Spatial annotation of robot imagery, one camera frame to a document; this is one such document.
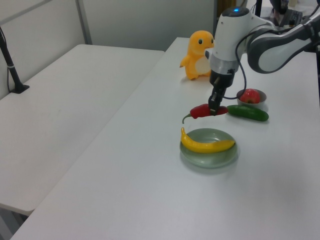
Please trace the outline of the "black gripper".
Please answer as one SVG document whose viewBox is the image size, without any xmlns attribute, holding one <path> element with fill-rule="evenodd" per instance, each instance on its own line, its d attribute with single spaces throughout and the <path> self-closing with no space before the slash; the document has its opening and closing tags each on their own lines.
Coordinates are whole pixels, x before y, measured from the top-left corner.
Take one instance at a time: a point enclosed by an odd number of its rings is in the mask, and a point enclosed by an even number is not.
<svg viewBox="0 0 320 240">
<path fill-rule="evenodd" d="M 226 74 L 217 73 L 211 70 L 209 82 L 213 86 L 212 94 L 208 99 L 208 106 L 210 113 L 213 116 L 218 114 L 218 108 L 221 105 L 221 102 L 224 99 L 233 100 L 235 97 L 225 96 L 227 88 L 233 84 L 235 76 L 235 71 L 229 69 Z"/>
</svg>

